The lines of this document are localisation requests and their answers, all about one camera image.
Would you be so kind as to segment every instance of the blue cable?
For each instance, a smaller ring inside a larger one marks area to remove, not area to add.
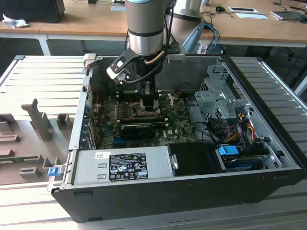
[[[215,30],[212,26],[210,26],[209,24],[206,24],[206,26],[208,26],[208,27],[214,32],[214,36],[215,36],[215,45],[214,45],[214,48],[213,48],[213,50],[212,50],[212,52],[211,52],[211,54],[213,54],[214,51],[215,51],[215,49],[216,49],[216,46],[217,46],[217,34],[216,34],[216,30]]]

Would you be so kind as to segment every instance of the black plastic bracket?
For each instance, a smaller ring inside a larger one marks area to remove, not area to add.
[[[178,42],[171,42],[168,45],[167,54],[180,54],[180,46]]]
[[[134,53],[131,49],[127,49],[111,63],[110,67],[115,74],[118,74],[137,57],[140,57],[140,55]],[[121,66],[117,65],[119,61],[123,63]]]

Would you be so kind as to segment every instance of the desk leg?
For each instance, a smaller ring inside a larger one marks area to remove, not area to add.
[[[306,88],[307,88],[307,76],[299,84],[299,86],[297,87],[297,89],[294,92],[296,93],[297,96],[300,97],[302,95],[302,93],[305,91]]]
[[[40,43],[40,47],[42,48],[43,54],[45,56],[51,56],[50,50],[48,47],[48,43],[47,43],[47,36],[45,34],[40,34],[40,36],[38,36],[37,39]]]
[[[84,41],[84,40],[81,40],[81,48],[82,48],[82,51],[83,51],[83,52],[86,52],[86,51],[87,51],[86,44],[85,44],[85,41]]]

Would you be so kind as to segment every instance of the motherboard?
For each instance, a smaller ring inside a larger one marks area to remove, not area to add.
[[[142,101],[121,100],[119,96],[108,97],[101,104],[99,120],[100,149],[137,148],[165,146],[173,142],[196,141],[193,126],[186,113],[186,99],[174,99],[173,94],[166,93],[155,101],[153,111],[145,111]],[[142,138],[133,136],[124,138],[127,132],[145,127]]]

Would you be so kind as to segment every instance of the power supply label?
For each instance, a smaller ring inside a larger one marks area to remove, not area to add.
[[[145,153],[110,155],[109,180],[127,181],[148,178]]]

